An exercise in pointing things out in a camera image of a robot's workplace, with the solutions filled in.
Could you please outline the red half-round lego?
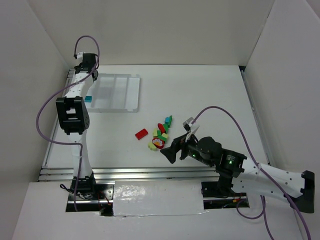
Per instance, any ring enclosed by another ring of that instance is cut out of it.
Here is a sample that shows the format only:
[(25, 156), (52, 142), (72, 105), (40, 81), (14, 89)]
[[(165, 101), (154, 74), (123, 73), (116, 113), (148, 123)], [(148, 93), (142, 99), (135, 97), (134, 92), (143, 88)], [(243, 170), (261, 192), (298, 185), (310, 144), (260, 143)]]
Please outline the red half-round lego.
[(164, 127), (163, 124), (158, 123), (158, 124), (157, 124), (157, 127), (158, 127), (158, 129), (160, 130), (161, 134), (166, 133), (166, 129), (165, 129), (165, 127)]

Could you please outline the red 2x4 lego brick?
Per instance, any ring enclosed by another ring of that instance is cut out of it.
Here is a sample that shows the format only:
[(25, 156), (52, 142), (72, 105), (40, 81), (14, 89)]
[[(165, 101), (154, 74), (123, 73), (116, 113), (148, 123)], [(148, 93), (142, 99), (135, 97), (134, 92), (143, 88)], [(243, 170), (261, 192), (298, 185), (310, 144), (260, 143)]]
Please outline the red 2x4 lego brick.
[(142, 138), (146, 137), (148, 134), (148, 131), (145, 128), (143, 128), (135, 134), (135, 137), (139, 141)]

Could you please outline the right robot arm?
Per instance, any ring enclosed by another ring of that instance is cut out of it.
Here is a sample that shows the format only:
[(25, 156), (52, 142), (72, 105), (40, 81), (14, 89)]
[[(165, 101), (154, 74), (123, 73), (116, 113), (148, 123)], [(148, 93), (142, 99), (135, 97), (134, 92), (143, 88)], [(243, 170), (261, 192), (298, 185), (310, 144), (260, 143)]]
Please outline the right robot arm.
[(176, 155), (180, 160), (191, 157), (198, 162), (214, 168), (219, 175), (216, 183), (202, 184), (204, 197), (227, 198), (241, 194), (256, 194), (288, 202), (302, 213), (315, 212), (315, 174), (289, 172), (254, 161), (242, 153), (225, 149), (219, 142), (207, 136), (197, 139), (194, 135), (175, 138), (161, 153), (175, 163)]

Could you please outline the teal 2x4 lego brick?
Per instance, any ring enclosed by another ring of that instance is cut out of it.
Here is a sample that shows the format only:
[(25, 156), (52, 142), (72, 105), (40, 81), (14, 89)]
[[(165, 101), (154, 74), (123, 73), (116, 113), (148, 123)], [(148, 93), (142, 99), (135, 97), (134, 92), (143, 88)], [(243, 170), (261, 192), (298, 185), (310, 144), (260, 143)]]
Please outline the teal 2x4 lego brick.
[(92, 100), (93, 100), (93, 97), (92, 97), (92, 96), (89, 96), (89, 95), (87, 95), (87, 96), (84, 98), (84, 102), (85, 102), (85, 103), (91, 103)]

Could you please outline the dark green 2x4 lego brick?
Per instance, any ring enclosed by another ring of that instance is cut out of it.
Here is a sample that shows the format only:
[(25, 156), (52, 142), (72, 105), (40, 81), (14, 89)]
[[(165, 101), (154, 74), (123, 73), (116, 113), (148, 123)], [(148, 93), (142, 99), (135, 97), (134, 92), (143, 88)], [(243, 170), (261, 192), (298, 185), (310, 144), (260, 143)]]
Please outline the dark green 2x4 lego brick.
[(173, 120), (173, 116), (170, 115), (170, 116), (169, 116), (169, 122), (168, 122), (168, 124), (167, 124), (169, 128), (171, 127), (172, 120)]

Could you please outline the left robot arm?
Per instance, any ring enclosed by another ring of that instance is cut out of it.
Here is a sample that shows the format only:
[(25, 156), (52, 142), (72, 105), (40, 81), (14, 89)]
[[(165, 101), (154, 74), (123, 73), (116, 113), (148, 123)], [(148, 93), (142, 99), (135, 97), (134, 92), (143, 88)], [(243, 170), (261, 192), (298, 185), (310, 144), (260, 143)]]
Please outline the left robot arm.
[(60, 128), (71, 143), (73, 177), (69, 192), (83, 199), (91, 199), (97, 194), (96, 180), (89, 162), (87, 130), (90, 116), (85, 104), (89, 88), (98, 79), (98, 55), (80, 52), (75, 55), (82, 60), (75, 66), (72, 86), (63, 97), (56, 99), (56, 109)]

